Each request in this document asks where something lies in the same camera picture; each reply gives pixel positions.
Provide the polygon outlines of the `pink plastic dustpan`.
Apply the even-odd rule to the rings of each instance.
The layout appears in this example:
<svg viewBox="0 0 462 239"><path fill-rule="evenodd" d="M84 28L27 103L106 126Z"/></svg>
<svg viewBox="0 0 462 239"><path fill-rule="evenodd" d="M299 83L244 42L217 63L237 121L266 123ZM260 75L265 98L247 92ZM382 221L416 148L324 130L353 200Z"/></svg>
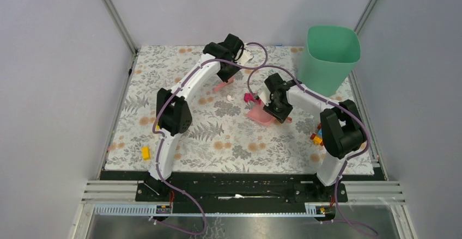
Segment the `pink plastic dustpan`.
<svg viewBox="0 0 462 239"><path fill-rule="evenodd" d="M254 122L263 126L270 126L271 124L276 123L280 124L280 122L275 117L264 111L263 107L263 103L254 105L249 110L249 112L246 113L246 116Z"/></svg>

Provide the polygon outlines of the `pink plastic hand brush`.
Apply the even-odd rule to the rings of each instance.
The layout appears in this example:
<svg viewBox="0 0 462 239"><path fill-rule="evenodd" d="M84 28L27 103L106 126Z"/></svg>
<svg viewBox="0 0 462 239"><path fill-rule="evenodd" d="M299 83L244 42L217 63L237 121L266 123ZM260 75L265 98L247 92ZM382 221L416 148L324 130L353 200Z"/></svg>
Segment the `pink plastic hand brush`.
<svg viewBox="0 0 462 239"><path fill-rule="evenodd" d="M227 82L221 82L216 87L212 89L214 93L220 91L222 88L232 84L234 82L234 77L230 78Z"/></svg>

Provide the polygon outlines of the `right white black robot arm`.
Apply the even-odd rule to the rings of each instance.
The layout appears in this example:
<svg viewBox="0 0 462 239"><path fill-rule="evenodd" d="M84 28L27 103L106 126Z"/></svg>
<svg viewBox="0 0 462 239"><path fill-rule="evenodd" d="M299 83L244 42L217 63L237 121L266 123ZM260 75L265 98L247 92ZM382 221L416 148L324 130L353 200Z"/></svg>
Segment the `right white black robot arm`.
<svg viewBox="0 0 462 239"><path fill-rule="evenodd" d="M334 195L332 185L342 177L347 160L357 156L357 150L369 139L355 102L334 102L295 79L284 81L278 73L269 76L264 84L258 95L267 114L285 122L297 107L320 122L327 155L316 173L319 183L313 186L312 193L317 201L328 201Z"/></svg>

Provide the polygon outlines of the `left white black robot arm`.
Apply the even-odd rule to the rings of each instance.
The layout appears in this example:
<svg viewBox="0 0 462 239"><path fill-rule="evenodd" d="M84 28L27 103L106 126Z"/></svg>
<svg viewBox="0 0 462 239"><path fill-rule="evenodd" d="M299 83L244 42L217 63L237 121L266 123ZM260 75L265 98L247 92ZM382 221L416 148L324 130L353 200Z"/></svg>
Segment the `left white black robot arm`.
<svg viewBox="0 0 462 239"><path fill-rule="evenodd" d="M234 64L244 50L244 42L228 34L223 42L207 44L198 62L178 83L169 89L158 90L153 134L160 140L149 169L151 177L156 180L170 177L176 146L193 122L189 103L212 76L216 75L223 83L228 83L241 69Z"/></svg>

